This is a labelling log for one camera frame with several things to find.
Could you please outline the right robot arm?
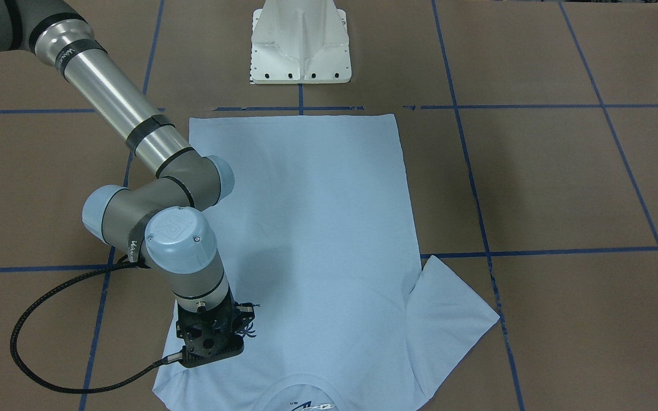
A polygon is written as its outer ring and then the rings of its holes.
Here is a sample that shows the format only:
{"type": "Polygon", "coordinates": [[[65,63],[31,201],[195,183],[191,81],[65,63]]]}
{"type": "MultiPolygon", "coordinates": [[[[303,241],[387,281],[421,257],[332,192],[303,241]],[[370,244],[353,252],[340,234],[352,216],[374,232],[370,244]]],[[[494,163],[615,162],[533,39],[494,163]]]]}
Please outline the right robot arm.
{"type": "Polygon", "coordinates": [[[6,51],[27,52],[55,70],[123,140],[130,165],[140,162],[152,176],[141,186],[96,189],[82,221],[123,253],[117,269],[151,269],[167,280],[183,345],[161,364],[191,368],[242,353],[254,309],[233,299],[216,234],[203,214],[231,193],[230,166],[186,141],[67,2],[0,1],[0,53],[6,51]]]}

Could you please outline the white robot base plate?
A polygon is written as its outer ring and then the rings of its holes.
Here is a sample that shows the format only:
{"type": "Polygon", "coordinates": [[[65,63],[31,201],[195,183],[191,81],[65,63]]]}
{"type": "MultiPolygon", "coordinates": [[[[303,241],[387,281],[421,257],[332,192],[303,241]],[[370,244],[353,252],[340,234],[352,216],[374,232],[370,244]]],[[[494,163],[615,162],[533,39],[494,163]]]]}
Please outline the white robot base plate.
{"type": "Polygon", "coordinates": [[[266,1],[251,23],[252,84],[350,82],[347,14],[334,1],[266,1]]]}

